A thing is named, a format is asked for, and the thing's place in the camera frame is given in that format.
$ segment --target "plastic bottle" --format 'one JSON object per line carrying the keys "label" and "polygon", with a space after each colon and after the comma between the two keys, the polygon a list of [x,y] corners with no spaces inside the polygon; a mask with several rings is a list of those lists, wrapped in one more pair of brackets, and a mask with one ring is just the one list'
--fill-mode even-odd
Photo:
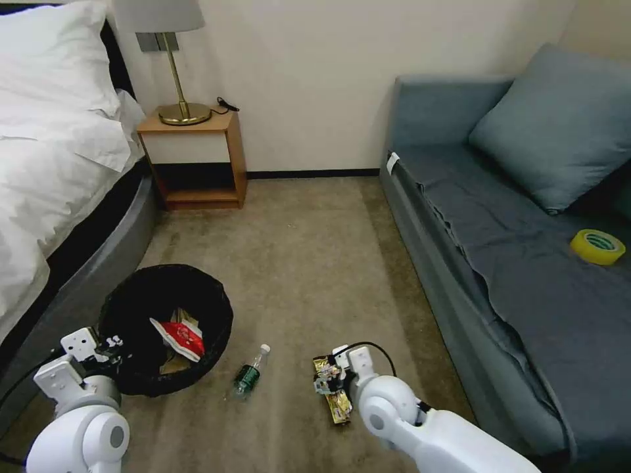
{"label": "plastic bottle", "polygon": [[254,358],[252,364],[243,365],[233,384],[233,397],[246,399],[252,392],[258,379],[261,377],[261,370],[267,364],[270,350],[269,345],[262,344],[261,351]]}

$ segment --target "gold snack wrapper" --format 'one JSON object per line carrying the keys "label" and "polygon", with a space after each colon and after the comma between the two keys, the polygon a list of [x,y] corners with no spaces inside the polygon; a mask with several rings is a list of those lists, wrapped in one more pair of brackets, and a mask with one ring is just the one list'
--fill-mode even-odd
{"label": "gold snack wrapper", "polygon": [[[315,373],[317,376],[324,376],[331,367],[327,357],[314,358]],[[353,406],[344,390],[340,390],[333,394],[325,394],[327,404],[333,418],[334,424],[345,424],[350,422],[350,413]]]}

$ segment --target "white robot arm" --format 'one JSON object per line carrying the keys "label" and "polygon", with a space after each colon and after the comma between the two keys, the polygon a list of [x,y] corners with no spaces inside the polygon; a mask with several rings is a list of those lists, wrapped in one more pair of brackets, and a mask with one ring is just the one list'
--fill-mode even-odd
{"label": "white robot arm", "polygon": [[352,395],[366,428],[407,453],[422,473],[540,473],[516,451],[449,411],[419,408],[399,378],[379,376],[368,348],[348,353]]}
{"label": "white robot arm", "polygon": [[42,366],[34,377],[43,393],[56,401],[56,419],[31,447],[26,472],[120,473],[129,445],[129,424],[118,413],[120,393],[113,379],[82,378],[73,366],[89,357],[100,363],[108,358],[95,351],[97,342],[87,328],[61,342],[66,355]]}

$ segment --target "carpet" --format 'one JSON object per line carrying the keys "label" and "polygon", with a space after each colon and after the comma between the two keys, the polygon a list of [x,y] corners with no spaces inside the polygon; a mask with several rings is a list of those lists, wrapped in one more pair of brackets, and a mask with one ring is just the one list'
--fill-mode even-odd
{"label": "carpet", "polygon": [[[356,414],[333,426],[314,392],[312,358],[357,341],[384,347],[417,396],[473,419],[376,177],[251,181],[242,210],[164,214],[141,265],[159,263],[222,281],[233,331],[194,386],[124,398],[132,436],[124,472],[415,472]],[[271,355],[251,398],[224,401],[261,343]],[[50,412],[36,399],[3,451],[26,452]]]}

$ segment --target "power cord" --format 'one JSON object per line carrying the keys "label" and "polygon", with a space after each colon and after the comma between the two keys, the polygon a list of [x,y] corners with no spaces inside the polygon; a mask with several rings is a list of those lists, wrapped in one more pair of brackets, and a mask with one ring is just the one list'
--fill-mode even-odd
{"label": "power cord", "polygon": [[[9,398],[9,396],[15,391],[15,389],[17,389],[17,387],[21,385],[21,383],[25,379],[27,379],[34,371],[40,369],[46,363],[56,358],[59,358],[64,353],[65,353],[64,350],[61,348],[54,349],[51,351],[51,354],[48,356],[48,358],[38,363],[36,366],[32,367],[29,371],[25,372],[15,383],[13,383],[13,385],[7,390],[7,392],[5,392],[4,396],[0,398],[0,409],[2,409],[2,406],[4,405],[6,400]],[[2,452],[0,452],[0,461],[4,463],[17,465],[17,466],[26,466],[26,459],[17,459],[10,455],[5,455]]]}
{"label": "power cord", "polygon": [[392,375],[396,378],[396,369],[394,369],[394,363],[392,362],[392,358],[390,358],[390,355],[382,347],[380,347],[376,343],[373,343],[373,342],[357,342],[357,343],[353,343],[353,344],[350,344],[349,346],[347,346],[346,348],[342,348],[341,350],[336,351],[333,354],[333,357],[335,358],[337,355],[340,355],[340,354],[344,353],[345,351],[348,351],[350,349],[353,349],[353,348],[356,348],[356,347],[362,346],[362,345],[369,345],[369,346],[375,347],[381,353],[383,353],[385,355],[385,357],[388,359],[388,362],[390,363],[390,369],[392,370]]}
{"label": "power cord", "polygon": [[219,104],[219,106],[222,106],[222,107],[225,108],[225,110],[223,112],[218,112],[214,108],[211,108],[213,113],[216,113],[217,115],[226,115],[230,111],[238,112],[240,110],[239,108],[235,107],[234,105],[230,105],[228,102],[223,100],[221,97],[217,97],[217,103]]}

